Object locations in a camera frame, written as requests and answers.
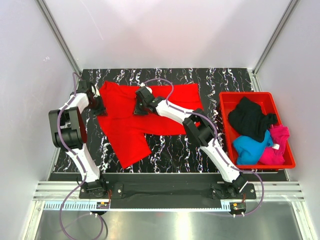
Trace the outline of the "red t shirt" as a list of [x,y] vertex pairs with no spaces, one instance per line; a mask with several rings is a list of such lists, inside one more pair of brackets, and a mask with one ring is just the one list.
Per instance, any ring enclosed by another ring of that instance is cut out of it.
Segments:
[[151,154],[145,134],[174,136],[186,133],[181,124],[169,118],[153,113],[135,115],[137,89],[106,81],[99,90],[107,115],[99,115],[97,120],[123,168]]

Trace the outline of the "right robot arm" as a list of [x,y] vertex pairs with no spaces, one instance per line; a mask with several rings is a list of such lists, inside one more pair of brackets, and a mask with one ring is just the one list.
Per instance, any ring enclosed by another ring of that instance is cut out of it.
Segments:
[[236,199],[244,194],[248,180],[223,151],[217,140],[217,129],[202,109],[184,108],[168,98],[155,97],[151,88],[145,85],[138,88],[135,95],[135,115],[153,113],[182,125],[189,142],[200,148],[220,172],[228,195]]

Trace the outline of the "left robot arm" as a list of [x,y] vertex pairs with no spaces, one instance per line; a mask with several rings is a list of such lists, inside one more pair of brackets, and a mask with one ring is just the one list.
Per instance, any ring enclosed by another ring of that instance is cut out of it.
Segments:
[[82,112],[86,109],[95,116],[107,115],[99,89],[87,80],[80,80],[69,100],[48,113],[51,137],[54,146],[73,160],[82,181],[94,182],[90,192],[97,198],[103,198],[108,193],[108,186],[99,181],[100,170],[87,148],[88,136],[82,118]]

